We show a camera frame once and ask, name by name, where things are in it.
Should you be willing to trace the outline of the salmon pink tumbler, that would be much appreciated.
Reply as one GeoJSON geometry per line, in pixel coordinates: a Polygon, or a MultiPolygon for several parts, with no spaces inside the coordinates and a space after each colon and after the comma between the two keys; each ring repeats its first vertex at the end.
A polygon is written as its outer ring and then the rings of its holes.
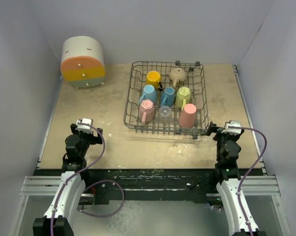
{"type": "Polygon", "coordinates": [[[186,104],[179,116],[178,123],[182,128],[192,128],[196,119],[197,108],[194,104],[186,104]]]}

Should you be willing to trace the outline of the light green mug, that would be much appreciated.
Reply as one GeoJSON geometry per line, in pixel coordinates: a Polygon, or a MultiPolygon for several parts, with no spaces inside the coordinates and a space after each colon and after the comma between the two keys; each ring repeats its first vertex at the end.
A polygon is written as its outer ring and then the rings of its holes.
{"type": "Polygon", "coordinates": [[[183,110],[185,105],[190,103],[190,99],[191,99],[190,88],[185,86],[180,87],[177,91],[175,105],[181,108],[181,110],[183,110]]]}

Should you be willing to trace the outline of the pink faceted mug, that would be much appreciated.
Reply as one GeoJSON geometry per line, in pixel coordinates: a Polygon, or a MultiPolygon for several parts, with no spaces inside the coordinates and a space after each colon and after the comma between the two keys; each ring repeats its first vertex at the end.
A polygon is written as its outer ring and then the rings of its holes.
{"type": "Polygon", "coordinates": [[[154,116],[154,103],[150,100],[143,100],[139,106],[139,119],[141,125],[145,125],[147,122],[152,121],[154,116]]]}

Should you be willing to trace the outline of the light blue mug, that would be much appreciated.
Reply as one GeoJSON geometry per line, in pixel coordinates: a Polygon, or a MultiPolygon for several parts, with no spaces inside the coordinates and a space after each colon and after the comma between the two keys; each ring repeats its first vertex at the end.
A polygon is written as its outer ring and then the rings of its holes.
{"type": "Polygon", "coordinates": [[[142,103],[143,100],[150,100],[153,103],[157,101],[157,93],[153,85],[146,85],[143,89],[143,94],[139,99],[139,105],[142,103]]]}

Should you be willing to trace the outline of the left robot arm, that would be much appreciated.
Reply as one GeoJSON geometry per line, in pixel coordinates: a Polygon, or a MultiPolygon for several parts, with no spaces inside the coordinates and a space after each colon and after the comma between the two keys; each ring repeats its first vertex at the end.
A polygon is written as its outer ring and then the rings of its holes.
{"type": "Polygon", "coordinates": [[[79,119],[70,125],[72,134],[65,139],[66,153],[62,158],[60,184],[44,216],[36,218],[32,230],[35,236],[74,235],[73,213],[82,193],[90,191],[92,181],[85,176],[85,155],[91,145],[103,144],[103,130],[93,127],[93,120],[79,119]]]}

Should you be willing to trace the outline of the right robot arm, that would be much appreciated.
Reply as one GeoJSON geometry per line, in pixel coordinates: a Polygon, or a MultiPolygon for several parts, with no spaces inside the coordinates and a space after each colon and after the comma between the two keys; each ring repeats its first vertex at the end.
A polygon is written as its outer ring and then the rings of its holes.
{"type": "Polygon", "coordinates": [[[242,189],[245,178],[259,162],[262,154],[243,177],[240,176],[237,165],[241,151],[237,141],[245,130],[261,134],[265,141],[264,147],[267,147],[267,139],[262,132],[254,128],[242,127],[239,121],[231,120],[226,122],[224,127],[219,127],[213,122],[209,124],[205,135],[215,134],[213,140],[216,141],[217,148],[215,177],[209,180],[209,186],[212,191],[220,194],[230,236],[265,236],[266,232],[259,229],[250,212],[242,189]]]}

